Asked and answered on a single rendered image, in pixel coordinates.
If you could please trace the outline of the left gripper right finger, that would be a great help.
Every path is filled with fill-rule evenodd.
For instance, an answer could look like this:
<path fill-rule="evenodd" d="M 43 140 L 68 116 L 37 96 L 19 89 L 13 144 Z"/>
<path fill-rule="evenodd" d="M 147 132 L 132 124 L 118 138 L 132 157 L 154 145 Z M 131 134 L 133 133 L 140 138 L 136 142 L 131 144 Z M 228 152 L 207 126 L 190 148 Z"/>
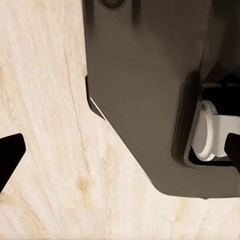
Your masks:
<path fill-rule="evenodd" d="M 240 135 L 229 133 L 227 135 L 224 151 L 240 173 Z"/>

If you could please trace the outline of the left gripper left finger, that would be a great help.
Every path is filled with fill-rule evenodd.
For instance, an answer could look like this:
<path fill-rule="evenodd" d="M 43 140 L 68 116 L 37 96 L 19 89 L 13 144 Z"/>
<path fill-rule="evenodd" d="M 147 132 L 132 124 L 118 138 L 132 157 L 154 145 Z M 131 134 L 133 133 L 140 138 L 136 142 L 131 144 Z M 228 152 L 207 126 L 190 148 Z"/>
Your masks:
<path fill-rule="evenodd" d="M 0 193 L 26 152 L 21 133 L 0 138 Z"/>

